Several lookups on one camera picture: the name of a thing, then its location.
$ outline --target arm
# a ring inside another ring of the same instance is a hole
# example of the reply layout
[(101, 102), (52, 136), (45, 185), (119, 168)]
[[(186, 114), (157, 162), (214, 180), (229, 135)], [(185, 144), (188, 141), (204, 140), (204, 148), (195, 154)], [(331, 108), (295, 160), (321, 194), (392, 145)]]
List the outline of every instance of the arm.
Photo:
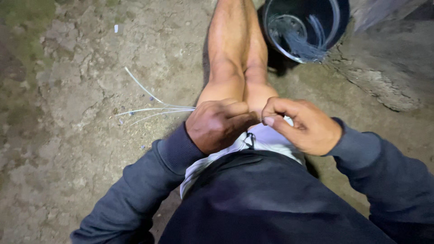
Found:
[(335, 120), (343, 134), (328, 155), (351, 186), (368, 197), (369, 219), (396, 241), (433, 241), (434, 176), (425, 164), (374, 133)]
[(189, 138), (183, 123), (166, 140), (157, 140), (71, 233), (73, 243), (154, 243), (152, 216), (184, 179), (185, 169), (205, 155)]
[(71, 233), (73, 243), (154, 243), (149, 229), (161, 202), (195, 161), (218, 152), (259, 122), (245, 102), (203, 102), (166, 140), (157, 140)]
[[(281, 114), (294, 121), (290, 126)], [(270, 98), (264, 123), (311, 155), (333, 155), (371, 203), (369, 219), (398, 243), (434, 243), (434, 176), (378, 135), (355, 131), (308, 101)]]

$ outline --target sleeve cuff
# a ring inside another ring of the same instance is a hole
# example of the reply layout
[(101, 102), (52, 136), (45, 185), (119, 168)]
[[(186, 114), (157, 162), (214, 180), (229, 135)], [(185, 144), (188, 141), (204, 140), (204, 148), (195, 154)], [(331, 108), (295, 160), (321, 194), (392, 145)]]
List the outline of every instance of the sleeve cuff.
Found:
[(182, 123), (167, 139), (158, 143), (158, 151), (166, 166), (176, 174), (185, 170), (199, 159), (207, 157), (190, 139)]
[(342, 127), (342, 137), (324, 156), (340, 158), (338, 167), (351, 170), (361, 169), (375, 162), (381, 153), (379, 136), (372, 132), (358, 132), (348, 127), (341, 119), (332, 119)]

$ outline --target knee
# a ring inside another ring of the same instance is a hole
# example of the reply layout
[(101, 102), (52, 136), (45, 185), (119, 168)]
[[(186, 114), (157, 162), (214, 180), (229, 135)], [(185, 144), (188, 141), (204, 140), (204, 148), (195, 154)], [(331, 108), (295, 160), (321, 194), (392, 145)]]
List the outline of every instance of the knee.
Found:
[(244, 76), (248, 83), (267, 83), (267, 67), (264, 65), (249, 66), (246, 69)]
[(243, 80), (243, 72), (235, 62), (226, 59), (211, 62), (210, 82), (225, 80)]

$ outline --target black drawstring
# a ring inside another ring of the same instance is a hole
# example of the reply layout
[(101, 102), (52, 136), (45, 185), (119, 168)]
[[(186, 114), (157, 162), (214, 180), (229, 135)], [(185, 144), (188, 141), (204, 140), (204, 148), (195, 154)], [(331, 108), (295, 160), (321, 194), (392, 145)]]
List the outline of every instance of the black drawstring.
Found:
[[(250, 145), (249, 143), (246, 142), (246, 140), (247, 140), (247, 138), (249, 138), (249, 136), (250, 136), (250, 140), (252, 141), (252, 145)], [(256, 139), (256, 137), (253, 133), (251, 133), (251, 132), (247, 133), (247, 137), (246, 137), (246, 139), (244, 139), (244, 142), (246, 143), (247, 146), (249, 146), (249, 149), (252, 149), (252, 150), (255, 149), (255, 139)]]

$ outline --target hairy leg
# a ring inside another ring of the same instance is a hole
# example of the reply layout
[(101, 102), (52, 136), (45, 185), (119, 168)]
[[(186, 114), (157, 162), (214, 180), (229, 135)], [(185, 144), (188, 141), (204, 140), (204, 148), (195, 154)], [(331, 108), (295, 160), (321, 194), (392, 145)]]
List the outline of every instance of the hairy leg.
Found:
[(246, 10), (249, 20), (250, 44), (244, 72), (246, 85), (243, 101), (247, 102), (250, 111), (256, 111), (260, 117), (268, 98), (278, 96), (278, 94), (267, 81), (267, 46), (259, 26), (255, 6), (250, 0), (248, 2)]
[(197, 105), (205, 101), (243, 100), (250, 46), (247, 6), (251, 0), (219, 0), (208, 33), (209, 82)]

